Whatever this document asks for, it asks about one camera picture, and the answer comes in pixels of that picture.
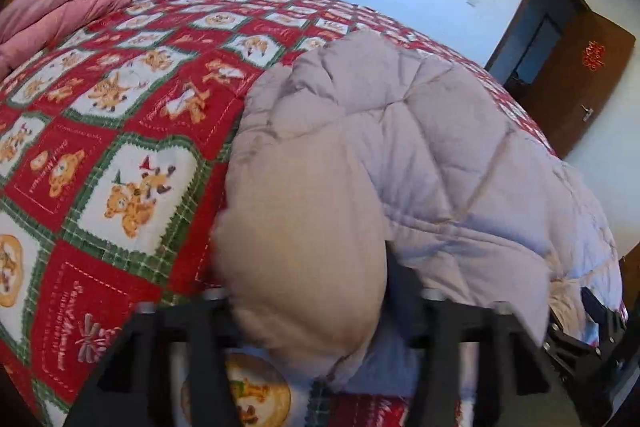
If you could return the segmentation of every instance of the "red paper decoration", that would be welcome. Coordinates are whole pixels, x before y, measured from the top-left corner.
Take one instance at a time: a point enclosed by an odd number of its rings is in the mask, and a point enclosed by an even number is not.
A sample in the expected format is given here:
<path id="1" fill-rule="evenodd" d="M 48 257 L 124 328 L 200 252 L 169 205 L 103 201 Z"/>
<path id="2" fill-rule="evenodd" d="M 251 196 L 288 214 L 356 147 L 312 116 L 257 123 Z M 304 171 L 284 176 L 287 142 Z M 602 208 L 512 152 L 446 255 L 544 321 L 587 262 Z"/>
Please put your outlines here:
<path id="1" fill-rule="evenodd" d="M 582 63 L 595 73 L 605 66 L 602 59 L 604 58 L 605 47 L 596 41 L 589 41 L 589 45 L 582 52 Z"/>

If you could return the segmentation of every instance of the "doorway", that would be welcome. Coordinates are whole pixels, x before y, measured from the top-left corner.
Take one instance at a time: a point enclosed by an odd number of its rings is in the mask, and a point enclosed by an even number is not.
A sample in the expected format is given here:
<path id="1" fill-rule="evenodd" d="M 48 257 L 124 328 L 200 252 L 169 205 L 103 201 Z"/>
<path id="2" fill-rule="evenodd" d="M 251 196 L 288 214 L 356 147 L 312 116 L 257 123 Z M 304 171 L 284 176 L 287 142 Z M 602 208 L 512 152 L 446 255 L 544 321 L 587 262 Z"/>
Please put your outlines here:
<path id="1" fill-rule="evenodd" d="M 522 0 L 486 69 L 564 158 L 609 100 L 635 42 L 584 0 Z"/>
<path id="2" fill-rule="evenodd" d="M 522 102 L 564 29 L 585 0 L 522 0 L 485 69 Z"/>

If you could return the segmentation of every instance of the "black metal frame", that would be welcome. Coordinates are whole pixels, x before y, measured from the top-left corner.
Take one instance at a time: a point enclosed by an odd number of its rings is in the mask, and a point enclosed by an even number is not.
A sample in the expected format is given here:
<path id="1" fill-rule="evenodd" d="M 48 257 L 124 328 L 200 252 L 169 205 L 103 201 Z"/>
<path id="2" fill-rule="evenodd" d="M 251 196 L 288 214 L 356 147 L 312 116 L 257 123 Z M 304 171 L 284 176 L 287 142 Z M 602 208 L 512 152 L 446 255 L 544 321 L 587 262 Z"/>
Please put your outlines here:
<path id="1" fill-rule="evenodd" d="M 479 343 L 474 425 L 580 425 L 550 360 L 505 304 L 484 309 L 424 291 L 413 270 L 388 249 L 386 305 L 408 345 L 424 350 L 406 427 L 455 425 L 460 343 Z M 190 304 L 156 310 L 139 305 L 82 388 L 66 427 L 173 427 L 169 350 L 187 342 L 193 427 L 242 427 L 223 349 L 238 347 L 222 291 Z"/>
<path id="2" fill-rule="evenodd" d="M 616 413 L 640 375 L 640 298 L 625 324 L 620 312 L 604 307 L 589 289 L 582 288 L 581 297 L 598 325 L 598 346 L 565 334 L 552 312 L 544 348 L 582 423 L 600 427 Z"/>

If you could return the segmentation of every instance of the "puffy quilted blanket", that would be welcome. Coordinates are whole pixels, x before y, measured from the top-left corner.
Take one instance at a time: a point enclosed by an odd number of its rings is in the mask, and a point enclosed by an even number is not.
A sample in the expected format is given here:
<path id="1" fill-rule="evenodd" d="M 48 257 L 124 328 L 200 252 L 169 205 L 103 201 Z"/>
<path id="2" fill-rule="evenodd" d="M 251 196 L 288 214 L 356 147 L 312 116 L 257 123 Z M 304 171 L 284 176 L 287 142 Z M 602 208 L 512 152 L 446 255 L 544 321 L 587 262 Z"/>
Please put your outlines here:
<path id="1" fill-rule="evenodd" d="M 365 26 L 460 64 L 546 146 L 478 65 L 338 0 L 136 0 L 0 84 L 0 362 L 43 422 L 62 424 L 136 302 L 216 283 L 208 233 L 254 81 Z M 315 385 L 302 417 L 397 425 L 405 405 Z"/>
<path id="2" fill-rule="evenodd" d="M 372 32 L 254 85 L 227 190 L 216 238 L 241 326 L 315 377 L 328 375 L 323 362 L 333 355 L 340 387 L 380 316 L 382 214 L 386 238 L 425 287 L 469 305 L 510 303 L 538 345 L 549 307 L 584 339 L 581 287 L 612 309 L 622 297 L 606 218 L 575 169 L 495 107 L 463 66 Z M 398 333 L 389 338 L 386 321 L 379 328 L 346 387 L 388 393 L 394 382 L 411 394 L 417 356 Z M 381 367 L 384 378 L 373 378 Z M 474 374 L 468 363 L 463 396 Z"/>

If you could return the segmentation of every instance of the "red patterned quilt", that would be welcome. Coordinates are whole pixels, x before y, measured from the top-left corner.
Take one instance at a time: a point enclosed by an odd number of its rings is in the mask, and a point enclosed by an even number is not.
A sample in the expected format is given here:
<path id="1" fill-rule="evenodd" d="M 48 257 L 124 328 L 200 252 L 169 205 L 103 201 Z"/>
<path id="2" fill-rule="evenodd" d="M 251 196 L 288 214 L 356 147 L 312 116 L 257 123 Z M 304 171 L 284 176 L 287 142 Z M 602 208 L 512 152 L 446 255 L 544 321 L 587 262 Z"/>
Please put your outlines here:
<path id="1" fill-rule="evenodd" d="M 62 424 L 136 302 L 215 284 L 209 229 L 252 83 L 365 28 L 463 64 L 549 147 L 478 65 L 338 0 L 136 0 L 0 84 L 0 362 L 44 423 Z M 406 406 L 311 398 L 308 426 L 395 426 Z"/>

